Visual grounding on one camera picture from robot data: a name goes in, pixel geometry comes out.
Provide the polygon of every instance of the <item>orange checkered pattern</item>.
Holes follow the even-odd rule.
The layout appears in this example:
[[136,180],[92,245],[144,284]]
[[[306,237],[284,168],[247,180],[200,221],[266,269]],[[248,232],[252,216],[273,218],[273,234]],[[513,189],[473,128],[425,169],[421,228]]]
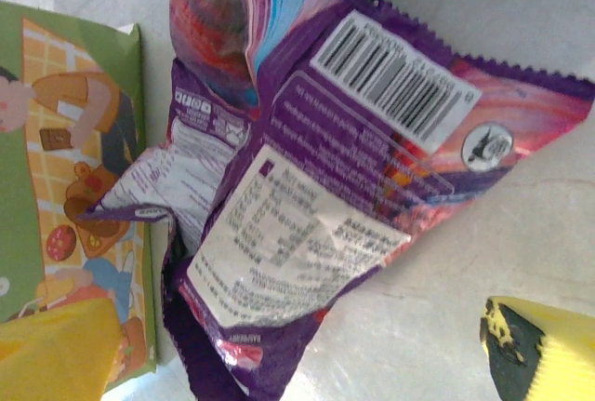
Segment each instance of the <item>orange checkered pattern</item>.
[[[96,63],[82,48],[58,38],[28,20],[23,21],[22,51],[22,80],[29,86],[47,75],[97,68]],[[73,121],[68,118],[49,111],[35,100],[30,101],[29,119],[25,129],[46,274],[53,274],[60,267],[80,268],[87,260],[80,241],[77,242],[72,256],[65,261],[53,261],[46,254],[47,237],[56,227],[70,225],[74,228],[63,210],[66,188],[77,179],[74,165],[83,161],[94,168],[100,164],[101,150],[97,132],[93,133],[86,146],[80,151],[45,152],[43,150],[39,136],[40,128],[66,128],[72,124]],[[131,288],[133,298],[130,317],[137,316],[143,320],[143,323],[145,319],[142,282],[144,229],[144,224],[134,224],[132,234],[125,236],[127,238],[125,241],[117,243],[102,256],[121,270],[128,253],[134,253],[135,270]]]

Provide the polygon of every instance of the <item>barcode label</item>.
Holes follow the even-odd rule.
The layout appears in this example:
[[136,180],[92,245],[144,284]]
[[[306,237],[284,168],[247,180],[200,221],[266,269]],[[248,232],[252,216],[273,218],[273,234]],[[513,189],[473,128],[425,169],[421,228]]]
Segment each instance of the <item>barcode label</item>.
[[429,154],[482,96],[357,11],[337,26],[311,66]]

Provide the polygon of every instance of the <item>nutrition facts label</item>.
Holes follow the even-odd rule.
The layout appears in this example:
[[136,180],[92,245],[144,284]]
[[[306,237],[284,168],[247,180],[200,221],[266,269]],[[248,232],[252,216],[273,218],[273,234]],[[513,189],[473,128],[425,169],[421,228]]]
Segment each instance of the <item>nutrition facts label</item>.
[[407,241],[265,145],[188,276],[222,326],[281,326],[324,307]]

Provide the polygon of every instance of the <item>white surface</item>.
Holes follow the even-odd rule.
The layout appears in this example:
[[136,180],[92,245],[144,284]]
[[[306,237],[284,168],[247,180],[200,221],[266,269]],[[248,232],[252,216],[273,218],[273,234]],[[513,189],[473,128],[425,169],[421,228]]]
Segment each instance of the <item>white surface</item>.
[[[152,143],[170,100],[167,0],[20,0],[113,25],[141,23]],[[595,0],[392,0],[455,49],[595,79]],[[595,122],[520,164],[486,197],[344,298],[284,401],[496,401],[479,317],[510,294],[595,314]],[[155,270],[164,230],[153,231]],[[173,348],[105,400],[191,400]]]

